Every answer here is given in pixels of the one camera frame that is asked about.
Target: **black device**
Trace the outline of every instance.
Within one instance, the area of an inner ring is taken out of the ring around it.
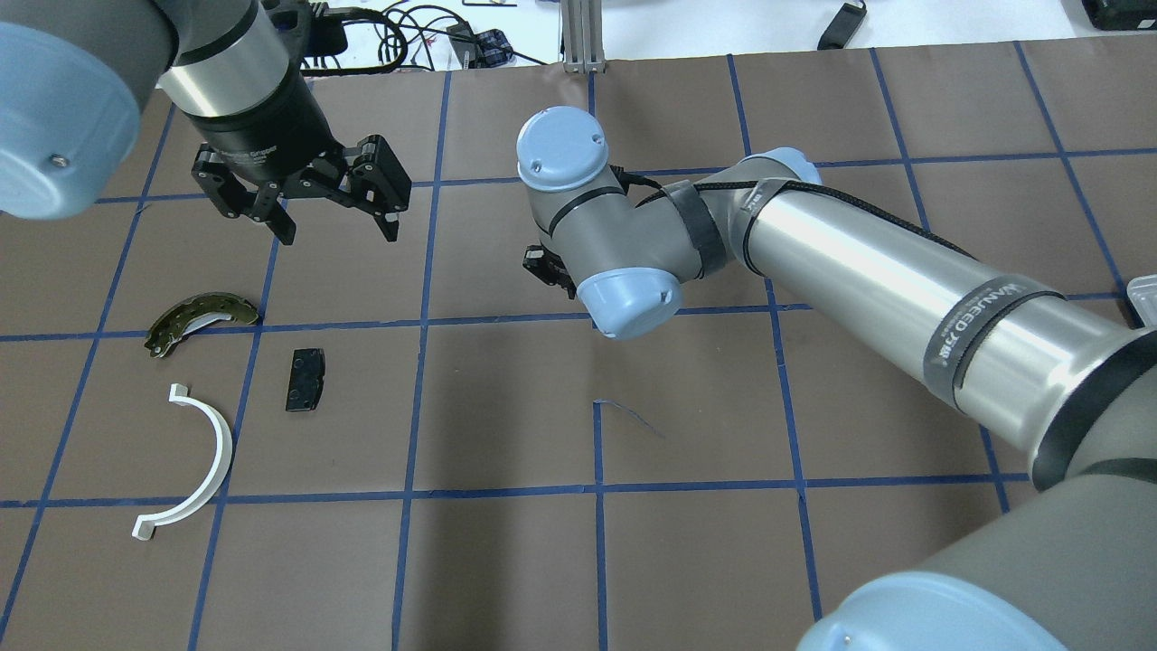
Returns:
[[[462,64],[462,67],[479,67],[478,59],[481,58],[482,52],[478,47],[478,39],[474,38],[474,31],[470,29],[470,23],[454,23],[445,28],[445,34],[450,38],[450,46],[454,47],[454,53],[458,56],[458,62]]]
[[[1097,29],[1157,30],[1157,0],[1082,0]]]
[[[841,50],[852,39],[852,36],[860,29],[860,23],[868,15],[867,5],[853,5],[845,2],[840,10],[832,19],[831,24],[824,30],[824,36],[819,37],[817,50]]]

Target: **blue tape line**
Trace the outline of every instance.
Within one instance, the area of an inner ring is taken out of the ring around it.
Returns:
[[[1123,296],[1115,291],[1093,291],[1090,294],[1068,294],[1064,297],[1070,301],[1103,301],[1103,299],[1121,299]]]
[[[900,131],[900,120],[896,114],[896,106],[892,104],[892,95],[887,90],[887,80],[884,79],[884,68],[879,65],[879,57],[876,49],[870,47],[868,54],[871,57],[871,65],[876,69],[876,81],[879,82],[879,91],[884,95],[884,106],[887,109],[887,119],[892,123],[892,132],[896,135],[896,145],[900,150],[900,160],[904,162],[904,171],[908,176],[908,185],[912,187],[912,198],[916,202],[916,213],[920,215],[920,224],[924,230],[931,231],[928,222],[928,214],[924,212],[924,199],[920,194],[920,185],[916,183],[916,173],[912,169],[912,157],[908,155],[908,147],[904,142],[904,133]]]
[[[1066,149],[1064,154],[1070,158],[1086,156],[1136,156],[1157,154],[1157,147],[1142,147],[1140,149],[1093,149],[1088,151],[1070,151]]]
[[[499,176],[495,178],[459,178],[459,179],[447,179],[439,180],[439,185],[442,187],[452,187],[457,185],[493,185],[498,183],[518,183],[522,180],[517,176]]]
[[[96,333],[60,333],[56,335],[3,335],[0,343],[9,342],[59,342],[66,340],[95,340]]]
[[[584,320],[590,315],[585,311],[560,311],[558,313],[510,313],[503,316],[456,316],[447,318],[430,318],[433,327],[441,325],[478,325],[486,323],[523,323],[539,320]]]
[[[229,504],[316,504],[329,502],[389,502],[401,500],[405,491],[314,493],[296,495],[230,495]]]
[[[598,102],[595,98],[595,73],[587,73],[587,112],[598,117]]]
[[[1066,150],[1064,155],[1070,158],[1076,157],[1090,157],[1090,156],[1137,156],[1137,155],[1151,155],[1157,154],[1157,147],[1138,147],[1135,149],[1090,149],[1073,151]],[[1023,154],[977,154],[967,156],[922,156],[908,158],[912,164],[936,164],[936,163],[958,163],[958,162],[987,162],[987,161],[1024,161],[1024,160],[1036,160],[1036,158],[1059,158],[1060,154],[1053,151],[1032,151]],[[886,164],[904,164],[902,158],[864,158],[864,160],[850,160],[850,161],[815,161],[816,167],[875,167],[875,165],[886,165]],[[713,167],[713,168],[692,168],[687,170],[680,169],[657,169],[657,170],[642,170],[635,171],[635,173],[651,175],[651,176],[664,176],[664,175],[677,175],[680,171],[686,173],[714,173],[716,171],[722,171],[725,168]],[[442,186],[449,185],[488,185],[495,183],[517,183],[519,178],[517,176],[498,176],[493,178],[447,178],[441,182]],[[414,180],[414,187],[433,187],[433,180]],[[132,204],[137,202],[140,197],[103,197],[96,200],[97,204]],[[146,202],[148,201],[183,201],[183,200],[197,200],[204,199],[206,195],[200,194],[155,194],[146,197]]]
[[[261,309],[267,309],[270,289],[273,286],[273,272],[278,264],[280,244],[277,237],[271,237],[268,261],[265,264],[265,281],[261,286]],[[261,347],[263,327],[257,325],[253,332],[253,343],[249,348],[249,361],[245,364],[245,376],[241,384],[241,397],[237,400],[237,417],[233,427],[233,445],[237,449],[245,426],[245,413],[249,407],[249,391],[253,383],[253,371],[257,369],[257,354]],[[209,541],[205,548],[205,563],[201,565],[201,579],[197,586],[197,601],[193,605],[193,621],[189,628],[189,651],[197,649],[201,635],[201,617],[205,615],[205,599],[208,595],[209,579],[213,576],[213,561],[216,558],[216,546],[221,538],[221,521],[224,519],[224,508],[229,503],[229,484],[233,481],[233,469],[226,475],[218,490],[218,502],[213,510],[213,525],[209,528]]]
[[[882,164],[904,164],[900,158],[871,158],[862,161],[823,161],[813,163],[816,167],[875,167]]]
[[[796,488],[795,480],[728,480],[720,482],[661,482],[606,484],[605,493],[700,493],[717,490],[779,490]]]
[[[743,155],[751,155],[751,136],[747,133],[747,113],[743,110],[743,94],[739,91],[739,74],[735,69],[735,57],[727,56],[727,69],[731,74],[731,93],[735,94],[735,110],[739,114],[739,134],[743,136]]]
[[[418,369],[414,373],[414,404],[410,420],[410,449],[406,453],[406,491],[414,489],[414,472],[418,463],[418,431],[422,412],[422,382],[426,373],[426,345],[429,336],[430,274],[434,268],[434,239],[437,235],[437,207],[442,193],[442,162],[445,154],[445,123],[450,110],[450,81],[452,73],[445,73],[442,83],[442,108],[439,114],[437,153],[434,158],[434,190],[430,197],[430,222],[426,238],[426,266],[422,271],[421,334],[418,341]],[[391,645],[398,649],[401,634],[401,604],[406,587],[406,557],[410,549],[410,518],[413,501],[401,503],[401,526],[398,534],[398,567],[393,585],[393,621]]]
[[[960,163],[960,162],[993,162],[993,161],[1031,161],[1039,158],[1056,158],[1054,151],[1040,151],[1032,154],[983,154],[972,156],[923,156],[911,158],[913,164],[929,163]]]
[[[265,325],[266,333],[312,333],[317,331],[370,331],[378,328],[417,328],[421,320],[413,318],[400,320],[349,320],[333,323],[287,323],[283,325]]]
[[[988,458],[988,469],[993,473],[993,486],[996,487],[996,502],[1001,505],[1001,513],[1008,513],[1009,496],[1004,490],[1004,480],[1001,479],[1001,465],[996,460],[996,449],[993,447],[993,435],[983,426],[980,427],[980,442],[985,446],[985,457]]]
[[[19,594],[20,585],[24,579],[24,572],[28,570],[28,560],[32,555],[32,547],[36,545],[36,537],[40,531],[40,521],[44,518],[44,510],[47,508],[49,496],[52,494],[52,486],[57,481],[57,473],[60,471],[60,461],[64,459],[65,449],[68,446],[68,438],[72,435],[72,428],[76,421],[76,412],[80,408],[81,398],[84,394],[84,387],[88,385],[89,372],[93,370],[93,361],[96,360],[96,352],[101,345],[100,334],[104,331],[104,324],[109,319],[109,311],[112,309],[112,298],[116,296],[117,286],[120,283],[120,275],[125,268],[125,260],[128,258],[128,249],[133,244],[133,235],[137,232],[137,224],[140,223],[141,212],[145,209],[145,197],[148,194],[149,186],[153,184],[153,176],[156,173],[156,165],[161,160],[161,150],[164,148],[164,141],[169,138],[169,128],[172,126],[172,116],[175,110],[176,106],[170,104],[169,113],[164,119],[164,126],[161,128],[161,138],[157,140],[156,149],[153,151],[153,160],[149,162],[148,173],[145,176],[145,185],[141,187],[141,193],[137,198],[137,209],[133,212],[133,219],[128,224],[128,232],[125,235],[125,243],[120,247],[120,257],[117,260],[117,268],[113,271],[112,279],[109,282],[109,293],[104,297],[104,306],[101,309],[101,318],[97,323],[95,339],[88,349],[88,357],[84,360],[84,367],[81,370],[80,380],[76,383],[76,392],[73,394],[72,405],[68,407],[68,417],[65,420],[65,427],[60,432],[60,441],[52,456],[52,465],[49,466],[49,474],[44,480],[40,500],[37,503],[36,513],[32,516],[32,525],[29,527],[28,538],[24,541],[24,549],[21,552],[20,563],[16,567],[16,576],[13,577],[12,587],[8,591],[8,599],[5,600],[3,614],[0,614],[0,643],[3,642],[5,632],[8,630],[8,621],[12,617],[12,609],[16,604],[16,595]]]
[[[134,339],[141,339],[141,340],[143,340],[147,336],[148,336],[148,332],[146,332],[146,331],[115,331],[112,333],[101,333],[100,335],[96,335],[95,339],[97,339],[97,340],[134,340]]]
[[[100,198],[100,199],[96,200],[96,204],[97,205],[101,205],[101,204],[135,204],[140,199],[141,199],[140,194],[138,194],[135,197],[102,197],[102,198]]]
[[[737,304],[735,306],[684,306],[676,313],[680,316],[700,313],[751,313],[767,311],[766,304]]]
[[[1040,114],[1045,118],[1045,125],[1048,126],[1048,134],[1053,138],[1053,145],[1056,146],[1056,153],[1061,156],[1061,164],[1064,165],[1064,172],[1069,177],[1069,183],[1073,184],[1073,191],[1077,194],[1077,201],[1081,204],[1081,209],[1084,210],[1085,220],[1089,222],[1089,228],[1092,229],[1092,235],[1097,239],[1097,245],[1100,246],[1100,252],[1105,257],[1105,264],[1108,265],[1108,271],[1113,275],[1113,282],[1117,284],[1117,290],[1125,293],[1125,280],[1121,278],[1121,271],[1117,266],[1117,260],[1113,259],[1113,253],[1108,249],[1108,242],[1105,241],[1105,235],[1100,231],[1100,225],[1097,223],[1097,217],[1093,215],[1092,206],[1089,205],[1089,199],[1085,197],[1084,190],[1081,188],[1081,182],[1077,179],[1077,172],[1073,169],[1073,162],[1069,161],[1068,151],[1064,150],[1064,145],[1061,143],[1061,135],[1056,131],[1056,125],[1053,123],[1053,117],[1048,112],[1048,105],[1045,103],[1045,96],[1040,91],[1040,87],[1037,84],[1037,79],[1032,75],[1032,68],[1029,66],[1029,58],[1024,54],[1024,47],[1020,46],[1020,42],[1014,42],[1012,46],[1016,49],[1016,54],[1020,59],[1020,67],[1024,69],[1025,77],[1029,79],[1029,86],[1032,88],[1032,95],[1037,98],[1037,105],[1040,108]]]
[[[824,616],[823,601],[819,594],[819,575],[816,569],[816,549],[811,541],[811,516],[808,512],[808,479],[803,472],[803,458],[799,453],[799,436],[796,432],[795,408],[791,404],[791,384],[788,378],[787,358],[783,355],[783,336],[780,324],[780,311],[776,306],[775,287],[771,280],[764,280],[767,290],[768,312],[772,316],[772,343],[775,350],[775,368],[780,377],[780,394],[783,400],[783,416],[788,428],[788,446],[791,451],[791,475],[796,490],[796,504],[799,511],[799,533],[803,538],[804,564],[808,571],[808,589],[811,593],[811,615],[819,621]]]
[[[945,484],[987,484],[1001,475],[928,475],[914,478],[832,478],[808,480],[808,488],[856,488],[856,487],[927,487]]]
[[[640,176],[691,176],[693,173],[718,173],[725,167],[683,167],[673,169],[636,169],[633,173]]]
[[[1025,473],[1000,473],[998,475],[926,475],[896,478],[828,478],[808,480],[808,488],[832,487],[908,487],[995,483],[1026,483]],[[432,489],[432,490],[384,490],[363,493],[307,493],[270,495],[229,495],[223,498],[229,504],[312,504],[329,502],[392,502],[403,500],[498,500],[504,497],[541,497],[554,495],[638,494],[638,493],[713,493],[736,490],[787,490],[795,489],[795,480],[723,480],[708,482],[639,482],[619,484],[561,484],[546,487],[498,488],[498,489]],[[96,497],[49,500],[46,509],[61,508],[112,508],[154,506],[177,504],[180,497]],[[214,497],[216,504],[222,497]],[[0,502],[2,509],[30,509],[38,500],[8,500]]]
[[[603,484],[603,404],[591,404],[591,430],[595,444],[595,568],[597,571],[598,649],[606,651],[606,509]]]

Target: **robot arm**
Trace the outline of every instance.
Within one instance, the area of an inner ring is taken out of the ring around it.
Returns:
[[[658,327],[683,282],[738,259],[1023,451],[1045,491],[865,585],[801,650],[1152,645],[1157,330],[1129,331],[818,185],[794,149],[638,207],[606,162],[603,130],[578,109],[547,109],[518,138],[541,243],[524,266],[577,294],[604,335]]]
[[[15,60],[0,82],[16,89],[0,108],[0,160],[15,169],[0,209],[52,219],[95,201],[160,80],[207,141],[192,173],[223,215],[289,244],[281,199],[327,198],[393,241],[410,177],[381,135],[333,138],[299,71],[314,17],[305,0],[0,2],[0,49]]]

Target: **black cable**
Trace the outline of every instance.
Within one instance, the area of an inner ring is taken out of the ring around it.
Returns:
[[[384,10],[381,12],[375,9],[364,9],[360,7],[347,7],[338,10],[340,12],[339,16],[342,21],[341,23],[342,28],[352,24],[374,25],[374,31],[378,37],[377,60],[381,65],[370,67],[360,67],[360,68],[345,68],[342,67],[340,59],[338,59],[337,56],[332,56],[330,58],[333,59],[333,62],[337,67],[330,68],[326,61],[326,57],[320,57],[320,58],[314,57],[312,65],[310,65],[305,60],[302,61],[302,65],[304,66],[304,69],[302,69],[302,74],[304,74],[305,76],[345,76],[353,74],[389,73],[398,68],[433,71],[436,68],[436,66],[434,65],[434,56],[430,52],[429,39],[427,34],[443,35],[447,36],[452,42],[470,43],[479,47],[479,50],[484,49],[481,40],[478,38],[478,35],[476,35],[473,30],[470,29],[470,23],[466,22],[466,20],[462,17],[462,15],[454,12],[452,9],[440,7],[437,5],[414,5],[412,7],[406,7],[405,9],[399,8],[399,5],[404,5],[406,2],[408,2],[408,0],[398,0],[397,2],[393,2],[392,5],[390,5]],[[437,10],[442,12],[444,15],[439,16],[427,22],[426,24],[421,24],[413,15],[414,12],[419,10]],[[399,16],[398,21],[392,20],[391,14],[398,14]],[[466,25],[469,30],[467,34],[466,35],[450,34],[445,30],[435,29],[432,27],[434,23],[439,21],[449,19],[454,19],[459,23]],[[403,29],[412,29],[415,30],[417,34],[413,38],[406,38],[406,35],[403,32]],[[406,60],[406,56],[410,53],[410,45],[414,44],[419,39],[421,39],[422,43],[420,51],[426,52],[426,60],[428,64],[427,66],[417,64],[418,52],[415,52],[414,57],[411,58],[408,61]],[[514,47],[500,46],[498,47],[498,50],[507,54],[519,57],[533,64],[548,65],[546,61],[523,54],[522,52],[518,52]],[[385,52],[390,54],[389,59],[386,59],[384,54]]]
[[[655,187],[659,191],[663,190],[663,186],[659,185],[658,180],[655,180],[654,178],[648,178],[646,176],[641,176],[639,173],[631,173],[620,165],[612,164],[611,172],[614,173],[614,178],[616,180],[619,182],[619,185],[622,186],[624,192],[631,191],[632,185],[644,185],[647,187]]]
[[[405,64],[405,57],[408,53],[408,45],[406,44],[406,35],[401,32],[401,28],[393,21],[385,17],[382,12],[376,12],[374,9],[362,9],[360,7],[348,7],[341,9],[340,16],[342,19],[342,27],[348,24],[379,24],[385,28],[385,37],[395,37],[399,42],[398,56],[391,57],[391,59],[379,66],[370,66],[362,68],[342,68],[341,64],[338,62],[337,69],[329,69],[325,65],[325,60],[322,60],[322,69],[317,69],[317,65],[311,69],[302,71],[305,76],[344,76],[352,74],[378,74],[393,72],[399,66]]]
[[[459,43],[473,43],[474,45],[478,45],[479,47],[482,46],[481,42],[478,40],[477,36],[473,39],[470,39],[470,38],[459,36],[457,34],[450,34],[448,31],[442,31],[440,29],[428,29],[426,31],[429,31],[432,34],[442,34],[442,35],[449,36],[450,40],[457,40]],[[499,51],[506,52],[508,54],[514,54],[515,57],[521,57],[521,58],[526,59],[528,61],[530,61],[532,64],[538,64],[540,66],[548,66],[548,65],[551,65],[551,64],[547,64],[546,61],[544,61],[541,59],[536,59],[535,57],[529,57],[526,54],[523,54],[522,52],[515,50],[514,47],[499,47]]]
[[[754,187],[758,183],[759,183],[759,180],[730,180],[730,182],[721,182],[721,183],[695,183],[694,185],[695,185],[695,190],[699,190],[699,191],[750,190],[750,188]],[[973,257],[972,253],[970,253],[968,251],[966,251],[966,250],[961,249],[960,246],[953,244],[952,242],[945,239],[944,237],[941,237],[939,235],[937,235],[937,234],[935,234],[935,232],[933,232],[930,230],[924,230],[923,228],[921,228],[920,225],[916,225],[915,223],[912,223],[911,221],[906,221],[904,219],[900,219],[899,216],[896,216],[894,214],[887,212],[886,209],[884,209],[882,207],[877,207],[874,204],[869,204],[868,201],[865,201],[865,200],[863,200],[863,199],[861,199],[858,197],[848,194],[847,192],[841,192],[839,190],[835,190],[833,187],[828,187],[826,185],[817,185],[815,183],[804,183],[802,180],[788,180],[787,183],[783,184],[783,186],[781,187],[781,190],[801,190],[801,191],[804,191],[804,192],[812,192],[815,194],[824,194],[826,197],[832,197],[833,199],[839,199],[839,200],[841,200],[841,201],[843,201],[843,202],[846,202],[846,204],[848,204],[850,206],[857,207],[857,208],[860,208],[860,209],[862,209],[862,210],[864,210],[864,212],[867,212],[867,213],[869,213],[869,214],[871,214],[874,216],[878,216],[879,219],[883,219],[884,221],[886,221],[886,222],[889,222],[889,223],[891,223],[893,225],[899,225],[900,228],[904,228],[908,232],[913,232],[913,234],[920,235],[921,237],[923,237],[923,238],[926,238],[926,239],[928,239],[930,242],[935,242],[935,243],[937,243],[937,244],[939,244],[939,245],[942,245],[942,246],[944,246],[944,247],[946,247],[949,250],[956,251],[956,252],[958,252],[958,253],[960,253],[963,256],[966,256],[966,257],[971,257],[972,259],[977,259],[975,257]],[[651,194],[651,195],[647,197],[646,199],[639,201],[639,204],[635,207],[639,207],[639,206],[649,204],[651,201],[658,200],[658,199],[661,199],[661,198],[663,198],[665,195],[666,194],[663,193],[663,192],[655,192],[654,194]]]

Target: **black metal plate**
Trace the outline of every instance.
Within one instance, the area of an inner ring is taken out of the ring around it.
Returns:
[[[286,412],[312,412],[322,400],[325,378],[325,353],[322,349],[293,352]]]

